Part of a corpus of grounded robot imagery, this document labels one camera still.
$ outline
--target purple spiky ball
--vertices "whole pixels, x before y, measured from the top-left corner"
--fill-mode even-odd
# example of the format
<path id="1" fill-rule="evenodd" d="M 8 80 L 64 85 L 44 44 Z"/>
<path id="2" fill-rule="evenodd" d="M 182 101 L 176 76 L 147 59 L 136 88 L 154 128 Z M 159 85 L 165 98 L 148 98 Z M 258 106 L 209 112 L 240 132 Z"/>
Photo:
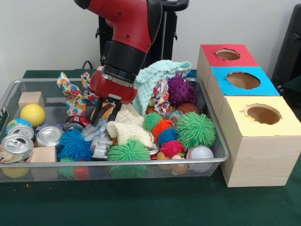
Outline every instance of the purple spiky ball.
<path id="1" fill-rule="evenodd" d="M 175 77 L 168 80 L 168 93 L 169 102 L 171 106 L 178 107 L 181 104 L 191 103 L 195 105 L 197 99 L 195 96 L 195 89 L 189 82 L 185 82 L 183 72 L 179 74 L 175 73 Z"/>

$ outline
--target orange spiky ball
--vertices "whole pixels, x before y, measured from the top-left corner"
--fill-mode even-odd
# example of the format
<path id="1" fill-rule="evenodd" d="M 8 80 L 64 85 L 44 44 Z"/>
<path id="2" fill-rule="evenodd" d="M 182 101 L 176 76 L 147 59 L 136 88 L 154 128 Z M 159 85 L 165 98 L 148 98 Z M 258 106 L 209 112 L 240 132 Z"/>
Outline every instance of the orange spiky ball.
<path id="1" fill-rule="evenodd" d="M 158 124 L 155 126 L 155 128 L 152 130 L 152 134 L 155 138 L 155 142 L 158 141 L 158 136 L 160 133 L 162 133 L 164 130 L 170 128 L 174 122 L 172 120 L 167 119 L 161 119 Z"/>

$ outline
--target green tablecloth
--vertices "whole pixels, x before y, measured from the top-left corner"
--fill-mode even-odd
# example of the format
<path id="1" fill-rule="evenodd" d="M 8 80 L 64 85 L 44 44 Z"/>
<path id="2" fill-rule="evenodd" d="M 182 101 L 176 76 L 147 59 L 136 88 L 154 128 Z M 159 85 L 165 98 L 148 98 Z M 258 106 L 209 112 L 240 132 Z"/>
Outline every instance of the green tablecloth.
<path id="1" fill-rule="evenodd" d="M 79 77 L 83 70 L 64 71 Z M 25 78 L 59 76 L 27 71 Z M 1 225 L 301 224 L 301 161 L 285 187 L 227 188 L 210 178 L 0 184 Z"/>

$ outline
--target green spiky ball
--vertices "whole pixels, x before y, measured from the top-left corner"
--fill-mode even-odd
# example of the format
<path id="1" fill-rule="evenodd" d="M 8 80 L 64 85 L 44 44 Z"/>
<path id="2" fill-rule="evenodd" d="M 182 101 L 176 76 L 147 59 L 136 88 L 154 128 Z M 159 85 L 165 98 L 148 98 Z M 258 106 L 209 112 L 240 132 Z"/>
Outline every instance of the green spiky ball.
<path id="1" fill-rule="evenodd" d="M 179 119 L 176 129 L 179 131 L 178 141 L 187 150 L 199 145 L 211 147 L 216 138 L 215 125 L 205 114 L 186 113 Z"/>
<path id="2" fill-rule="evenodd" d="M 146 161 L 150 153 L 139 140 L 130 139 L 125 145 L 111 147 L 108 161 Z M 146 165 L 112 166 L 110 172 L 113 178 L 142 178 L 147 170 Z"/>
<path id="3" fill-rule="evenodd" d="M 72 158 L 62 158 L 60 162 L 75 162 L 75 161 Z M 64 177 L 70 180 L 74 179 L 74 171 L 75 171 L 74 166 L 59 167 L 58 171 Z"/>
<path id="4" fill-rule="evenodd" d="M 161 119 L 162 119 L 161 115 L 159 115 L 156 112 L 152 112 L 145 116 L 145 119 L 143 122 L 143 128 L 145 130 L 151 132 Z"/>

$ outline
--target wire mesh basket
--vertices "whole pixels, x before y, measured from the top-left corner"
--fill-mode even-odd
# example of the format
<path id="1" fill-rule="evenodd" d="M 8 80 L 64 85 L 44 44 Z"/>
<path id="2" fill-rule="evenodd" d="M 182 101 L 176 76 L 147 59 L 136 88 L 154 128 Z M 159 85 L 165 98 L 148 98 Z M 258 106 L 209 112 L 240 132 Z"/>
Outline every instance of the wire mesh basket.
<path id="1" fill-rule="evenodd" d="M 70 79 L 81 87 L 81 79 Z M 218 120 L 207 96 L 204 85 L 196 79 L 187 79 L 196 89 L 197 106 L 213 120 L 217 139 L 211 150 L 212 159 L 193 160 L 150 160 L 150 161 L 91 161 L 91 162 L 53 162 L 53 163 L 12 163 L 0 164 L 0 182 L 99 180 L 121 178 L 171 178 L 171 177 L 209 177 L 219 164 L 227 160 L 229 150 Z M 0 102 L 0 140 L 5 137 L 5 128 L 12 119 L 19 118 L 18 101 L 22 92 L 41 91 L 45 103 L 45 123 L 64 124 L 68 117 L 66 100 L 56 79 L 21 79 L 10 84 Z M 87 106 L 91 114 L 94 106 Z M 188 168 L 184 175 L 173 169 Z"/>

